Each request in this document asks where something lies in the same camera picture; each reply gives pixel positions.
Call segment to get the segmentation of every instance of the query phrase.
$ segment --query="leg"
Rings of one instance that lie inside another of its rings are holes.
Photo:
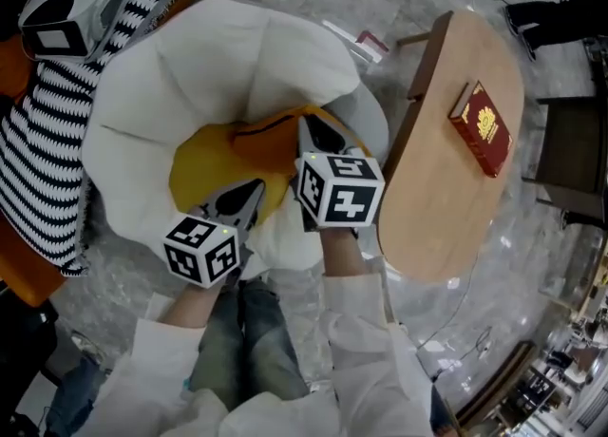
[[[537,25],[522,32],[523,39],[536,50],[538,47],[576,42],[589,35],[578,22],[559,21],[553,24]]]
[[[506,12],[515,27],[541,24],[559,18],[561,4],[549,1],[530,1],[505,7]]]
[[[234,291],[223,292],[211,312],[190,376],[190,390],[212,390],[228,411],[242,402],[243,333]]]
[[[596,332],[598,331],[598,328],[599,322],[596,322],[595,320],[593,322],[587,322],[585,324],[585,335],[589,339],[593,340],[594,336],[596,335]]]
[[[606,223],[600,219],[592,218],[591,216],[585,216],[584,214],[566,212],[563,215],[563,221],[566,226],[570,224],[588,224],[590,226],[596,226],[599,229],[606,229]]]
[[[249,396],[269,391],[281,400],[309,393],[277,296],[261,280],[241,290]]]
[[[69,437],[85,423],[105,375],[86,353],[61,380],[47,414],[49,435]]]
[[[563,370],[567,370],[568,367],[574,361],[574,358],[572,356],[566,354],[565,352],[552,351],[551,355],[549,356],[549,361],[551,361],[554,364],[554,366],[558,366],[558,367],[562,368]]]

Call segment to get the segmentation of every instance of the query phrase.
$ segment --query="oval table top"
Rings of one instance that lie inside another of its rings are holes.
[[[447,119],[468,82],[481,81],[513,146],[487,177]],[[472,11],[437,19],[409,90],[413,100],[390,151],[378,239],[404,276],[438,282],[474,263],[493,219],[517,145],[523,80],[501,36]]]

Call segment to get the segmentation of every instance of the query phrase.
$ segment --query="marble floor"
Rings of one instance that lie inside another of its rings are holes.
[[[387,114],[393,137],[405,116],[406,93],[424,47],[413,45],[398,51],[394,47],[397,38],[427,31],[447,10],[470,8],[496,28],[518,57],[526,94],[522,130],[500,208],[478,259],[460,278],[448,283],[422,285],[397,274],[391,274],[389,280],[399,318],[413,340],[426,343],[420,354],[427,372],[432,375],[446,369],[438,380],[439,390],[452,406],[459,407],[497,369],[516,341],[542,338],[537,328],[547,314],[551,320],[559,320],[538,289],[546,278],[560,283],[567,270],[574,273],[573,259],[589,257],[594,243],[578,242],[579,237],[598,237],[590,228],[585,228],[586,233],[579,227],[561,231],[560,213],[537,204],[540,192],[520,180],[534,168],[542,144],[538,126],[543,124],[545,112],[534,99],[593,92],[582,45],[547,47],[539,52],[535,64],[529,62],[504,24],[502,4],[493,0],[249,1],[324,21],[342,30],[344,36],[356,37],[369,30],[387,44],[390,52],[376,58],[377,62],[361,55],[356,61],[362,80]],[[98,199],[91,205],[90,217],[91,276],[70,280],[53,296],[53,302],[63,323],[88,334],[111,362],[127,348],[136,318],[143,315],[151,294],[173,295],[181,284],[165,273],[161,261],[147,248],[109,230]],[[370,254],[377,252],[372,240],[372,233],[362,236],[363,248]],[[327,347],[315,326],[321,309],[319,277],[317,270],[309,276],[281,274],[273,280],[310,381],[325,380],[331,369]]]

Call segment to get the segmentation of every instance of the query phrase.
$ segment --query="red book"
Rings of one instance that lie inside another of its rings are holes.
[[[469,83],[449,120],[489,177],[498,177],[513,139],[482,83]]]

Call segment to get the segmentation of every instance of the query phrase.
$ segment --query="striped cushion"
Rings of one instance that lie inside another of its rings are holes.
[[[141,35],[169,0],[128,0],[98,60],[44,61],[35,84],[0,126],[0,209],[21,237],[64,276],[86,270],[81,227],[87,179],[81,143],[105,65]]]

